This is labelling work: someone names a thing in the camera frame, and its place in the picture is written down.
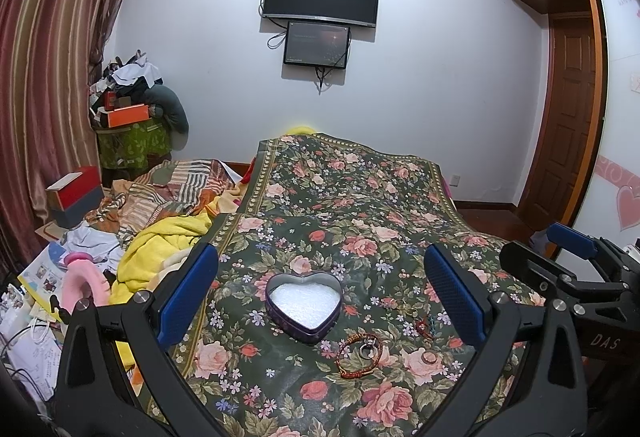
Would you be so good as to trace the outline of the yellow blanket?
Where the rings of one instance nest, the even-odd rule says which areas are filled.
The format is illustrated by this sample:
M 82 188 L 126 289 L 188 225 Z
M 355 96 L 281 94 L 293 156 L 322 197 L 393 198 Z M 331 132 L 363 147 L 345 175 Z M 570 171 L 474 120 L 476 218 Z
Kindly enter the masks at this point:
M 163 269 L 164 261 L 192 246 L 208 229 L 212 219 L 206 211 L 198 215 L 167 217 L 140 231 L 120 260 L 108 302 L 126 303 L 145 289 Z

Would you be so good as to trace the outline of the purple heart-shaped tin box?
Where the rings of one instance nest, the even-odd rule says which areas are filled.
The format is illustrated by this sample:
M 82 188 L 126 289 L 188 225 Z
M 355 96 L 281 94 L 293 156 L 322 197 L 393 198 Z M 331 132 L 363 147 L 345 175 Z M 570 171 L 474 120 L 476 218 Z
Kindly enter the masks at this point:
M 342 303 L 341 282 L 327 272 L 278 273 L 265 288 L 265 306 L 271 320 L 306 345 L 319 343 L 332 330 Z

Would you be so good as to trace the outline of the small black wall monitor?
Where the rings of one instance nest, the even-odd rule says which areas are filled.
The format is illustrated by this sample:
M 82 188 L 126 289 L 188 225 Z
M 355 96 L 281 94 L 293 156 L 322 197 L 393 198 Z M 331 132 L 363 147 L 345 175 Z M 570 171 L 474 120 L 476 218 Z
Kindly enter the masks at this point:
M 351 39 L 350 27 L 290 21 L 283 62 L 293 66 L 344 70 Z

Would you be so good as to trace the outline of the striped patchwork quilt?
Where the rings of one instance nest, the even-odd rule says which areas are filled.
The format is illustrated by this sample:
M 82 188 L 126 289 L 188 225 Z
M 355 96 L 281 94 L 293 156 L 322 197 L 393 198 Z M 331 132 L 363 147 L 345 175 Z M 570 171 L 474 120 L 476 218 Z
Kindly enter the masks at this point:
M 126 246 L 159 220 L 200 214 L 239 183 L 241 176 L 219 160 L 164 161 L 135 179 L 114 180 L 85 221 Z

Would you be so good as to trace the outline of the orange box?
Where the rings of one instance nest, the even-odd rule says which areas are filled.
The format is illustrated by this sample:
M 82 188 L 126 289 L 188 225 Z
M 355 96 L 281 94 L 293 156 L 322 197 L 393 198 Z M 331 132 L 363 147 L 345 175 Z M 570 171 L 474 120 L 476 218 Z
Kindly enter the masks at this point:
M 116 128 L 144 122 L 149 118 L 149 107 L 147 105 L 134 105 L 105 111 L 100 115 L 100 124 L 105 128 Z

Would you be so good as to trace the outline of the striped red curtain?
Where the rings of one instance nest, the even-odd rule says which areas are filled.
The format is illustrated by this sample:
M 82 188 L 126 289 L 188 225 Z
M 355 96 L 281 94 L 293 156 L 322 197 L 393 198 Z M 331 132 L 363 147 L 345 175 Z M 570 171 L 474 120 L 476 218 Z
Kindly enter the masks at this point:
M 47 186 L 98 163 L 88 91 L 122 0 L 1 0 L 1 261 L 41 249 Z

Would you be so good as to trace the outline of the brown wooden door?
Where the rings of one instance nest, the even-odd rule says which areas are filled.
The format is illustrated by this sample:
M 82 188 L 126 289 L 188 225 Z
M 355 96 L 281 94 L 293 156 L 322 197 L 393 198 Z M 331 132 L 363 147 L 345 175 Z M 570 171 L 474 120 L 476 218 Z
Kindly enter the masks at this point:
M 553 17 L 544 114 L 518 217 L 533 231 L 573 212 L 578 175 L 587 154 L 596 60 L 592 19 Z

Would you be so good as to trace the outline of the grey neck pillow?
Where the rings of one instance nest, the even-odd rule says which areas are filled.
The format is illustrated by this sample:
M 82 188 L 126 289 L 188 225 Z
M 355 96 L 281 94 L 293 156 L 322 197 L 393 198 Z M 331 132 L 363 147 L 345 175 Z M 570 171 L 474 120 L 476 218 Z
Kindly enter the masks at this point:
M 145 105 L 160 107 L 169 127 L 180 135 L 189 134 L 189 120 L 177 94 L 169 87 L 155 84 L 142 94 Z

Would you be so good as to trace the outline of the red and white box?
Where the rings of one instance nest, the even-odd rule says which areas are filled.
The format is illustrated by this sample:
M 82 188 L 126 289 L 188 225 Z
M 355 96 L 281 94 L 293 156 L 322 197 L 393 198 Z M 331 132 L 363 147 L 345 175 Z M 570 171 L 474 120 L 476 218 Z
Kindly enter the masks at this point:
M 85 215 L 96 209 L 104 193 L 96 166 L 83 166 L 66 174 L 47 189 L 51 215 L 58 226 L 72 229 Z

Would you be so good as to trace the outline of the floral green bedspread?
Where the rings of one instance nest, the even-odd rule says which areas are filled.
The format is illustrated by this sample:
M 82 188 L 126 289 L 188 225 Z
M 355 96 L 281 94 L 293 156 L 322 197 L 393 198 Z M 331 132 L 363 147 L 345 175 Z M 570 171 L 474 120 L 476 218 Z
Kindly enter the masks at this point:
M 207 232 L 217 277 L 171 357 L 230 436 L 414 435 L 473 356 L 425 277 L 434 242 L 487 289 L 542 304 L 500 268 L 502 241 L 460 217 L 435 163 L 329 136 L 262 142 L 239 209 Z M 265 306 L 271 277 L 310 271 L 343 289 L 337 323 L 312 346 Z

